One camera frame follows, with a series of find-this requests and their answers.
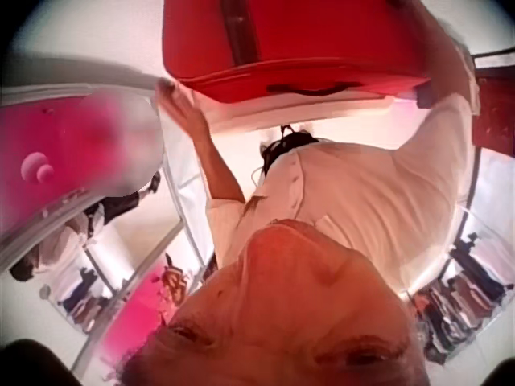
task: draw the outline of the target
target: shoe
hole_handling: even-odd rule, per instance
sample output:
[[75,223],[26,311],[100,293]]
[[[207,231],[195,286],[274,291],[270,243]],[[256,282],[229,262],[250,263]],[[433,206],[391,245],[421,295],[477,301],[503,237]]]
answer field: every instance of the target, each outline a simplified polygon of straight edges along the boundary
[[155,172],[155,175],[150,180],[150,185],[148,187],[148,190],[152,193],[155,193],[158,191],[159,184],[161,183],[161,173],[158,171]]

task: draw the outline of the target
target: suitcase handle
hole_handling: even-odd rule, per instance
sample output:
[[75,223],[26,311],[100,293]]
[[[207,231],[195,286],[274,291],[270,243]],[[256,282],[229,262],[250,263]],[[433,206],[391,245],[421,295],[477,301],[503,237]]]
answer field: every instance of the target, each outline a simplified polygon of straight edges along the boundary
[[301,88],[294,88],[289,84],[269,84],[266,86],[267,92],[292,92],[294,94],[305,95],[306,97],[326,97],[327,95],[336,94],[337,92],[345,91],[349,87],[360,87],[363,84],[360,82],[336,82],[330,88],[322,88],[320,90],[303,90]]

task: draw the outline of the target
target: white ceiling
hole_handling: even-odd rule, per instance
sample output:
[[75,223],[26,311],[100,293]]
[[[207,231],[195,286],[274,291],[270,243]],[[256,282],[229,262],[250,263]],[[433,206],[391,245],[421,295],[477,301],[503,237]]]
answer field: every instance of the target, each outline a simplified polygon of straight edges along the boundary
[[[487,0],[423,0],[472,53],[515,45],[512,21]],[[80,56],[163,76],[163,0],[47,0],[20,31],[16,50]]]

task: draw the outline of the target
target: white shirt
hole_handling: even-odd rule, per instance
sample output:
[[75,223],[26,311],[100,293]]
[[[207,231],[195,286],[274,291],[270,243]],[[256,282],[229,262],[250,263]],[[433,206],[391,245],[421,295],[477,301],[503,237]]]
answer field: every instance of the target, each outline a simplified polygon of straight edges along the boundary
[[[73,226],[68,223],[62,225],[39,243],[39,267],[36,272],[44,272],[58,263],[67,264],[83,248],[88,240],[88,217],[81,212],[69,223],[73,223]],[[93,216],[94,235],[102,230],[103,225],[104,207],[99,205]]]
[[398,150],[316,143],[282,155],[246,205],[209,204],[218,265],[271,221],[295,219],[363,253],[392,289],[409,288],[442,250],[471,131],[469,103],[451,95]]

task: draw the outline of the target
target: shirt sleeve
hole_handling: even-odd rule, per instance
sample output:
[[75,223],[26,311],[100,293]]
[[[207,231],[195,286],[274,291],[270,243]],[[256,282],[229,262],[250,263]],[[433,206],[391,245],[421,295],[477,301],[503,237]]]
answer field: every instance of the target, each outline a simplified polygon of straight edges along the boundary
[[208,202],[206,212],[219,268],[230,262],[226,255],[244,207],[243,203],[229,199],[212,199]]
[[417,133],[393,158],[402,170],[449,197],[464,176],[471,148],[471,106],[462,96],[452,94],[427,114]]

